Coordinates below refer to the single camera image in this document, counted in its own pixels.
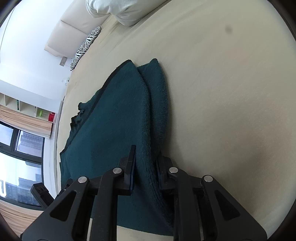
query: metal screw head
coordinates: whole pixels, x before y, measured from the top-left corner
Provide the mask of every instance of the metal screw head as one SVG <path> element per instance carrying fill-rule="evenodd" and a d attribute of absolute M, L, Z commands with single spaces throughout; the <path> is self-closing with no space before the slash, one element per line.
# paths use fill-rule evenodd
<path fill-rule="evenodd" d="M 121 173 L 121 172 L 122 172 L 122 169 L 119 168 L 119 167 L 113 169 L 113 173 L 114 173 L 114 174 L 119 174 L 119 173 Z"/>
<path fill-rule="evenodd" d="M 87 178 L 86 177 L 80 177 L 78 178 L 78 182 L 79 183 L 85 183 L 87 181 Z"/>
<path fill-rule="evenodd" d="M 210 175 L 206 175 L 206 176 L 204 177 L 204 180 L 205 180 L 206 182 L 210 183 L 211 181 L 213 181 L 213 177 L 210 176 Z"/>
<path fill-rule="evenodd" d="M 169 172 L 170 172 L 170 173 L 177 173 L 177 172 L 178 172 L 178 168 L 176 168 L 176 167 L 171 167 L 171 168 L 169 169 Z"/>

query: shelf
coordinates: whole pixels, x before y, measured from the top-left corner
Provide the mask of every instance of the shelf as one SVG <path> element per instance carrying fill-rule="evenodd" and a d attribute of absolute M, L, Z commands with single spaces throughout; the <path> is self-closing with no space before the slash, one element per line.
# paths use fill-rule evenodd
<path fill-rule="evenodd" d="M 20 102 L 20 112 L 24 115 L 35 117 L 36 116 L 36 107 L 21 101 Z"/>
<path fill-rule="evenodd" d="M 48 117 L 49 117 L 50 111 L 48 110 L 44 110 L 41 108 L 37 107 L 37 113 L 36 113 L 36 118 L 40 119 L 40 120 L 44 120 L 44 121 L 48 121 Z"/>
<path fill-rule="evenodd" d="M 48 120 L 50 115 L 49 110 L 45 110 L 45 109 L 27 104 L 23 101 L 16 100 L 10 96 L 4 95 L 3 93 L 0 93 L 0 105 L 6 106 L 7 108 L 14 111 L 18 111 L 24 115 L 28 115 L 34 118 L 38 118 L 40 120 L 53 123 L 52 121 Z"/>
<path fill-rule="evenodd" d="M 0 93 L 0 105 L 5 106 L 5 97 L 4 94 Z"/>
<path fill-rule="evenodd" d="M 18 109 L 17 109 L 17 100 L 16 99 L 11 98 L 11 97 L 9 97 L 7 95 L 5 95 L 4 98 L 5 98 L 5 106 L 7 108 L 18 111 Z"/>

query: curtain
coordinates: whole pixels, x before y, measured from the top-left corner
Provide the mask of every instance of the curtain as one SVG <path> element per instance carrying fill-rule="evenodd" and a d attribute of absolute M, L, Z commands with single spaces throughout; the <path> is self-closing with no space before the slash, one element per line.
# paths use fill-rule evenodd
<path fill-rule="evenodd" d="M 42 211 L 19 207 L 0 200 L 0 213 L 12 230 L 20 236 Z"/>
<path fill-rule="evenodd" d="M 52 123 L 40 120 L 0 105 L 0 120 L 22 131 L 50 138 Z"/>

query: window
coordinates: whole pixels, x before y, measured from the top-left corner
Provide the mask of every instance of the window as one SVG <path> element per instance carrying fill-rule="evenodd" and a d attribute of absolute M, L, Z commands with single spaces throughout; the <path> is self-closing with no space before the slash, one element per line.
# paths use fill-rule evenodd
<path fill-rule="evenodd" d="M 43 181 L 44 138 L 0 122 L 0 199 L 42 210 L 30 189 Z"/>

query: bed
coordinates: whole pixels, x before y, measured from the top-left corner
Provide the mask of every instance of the bed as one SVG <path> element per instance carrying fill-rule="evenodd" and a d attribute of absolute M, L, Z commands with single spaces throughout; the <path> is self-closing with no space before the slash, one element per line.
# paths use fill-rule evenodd
<path fill-rule="evenodd" d="M 71 75 L 58 180 L 79 102 L 125 60 L 140 66 L 153 58 L 170 102 L 163 153 L 190 175 L 214 176 L 270 236 L 296 198 L 296 42 L 268 1 L 171 0 L 132 27 L 110 16 Z M 121 240 L 172 240 L 119 232 Z"/>

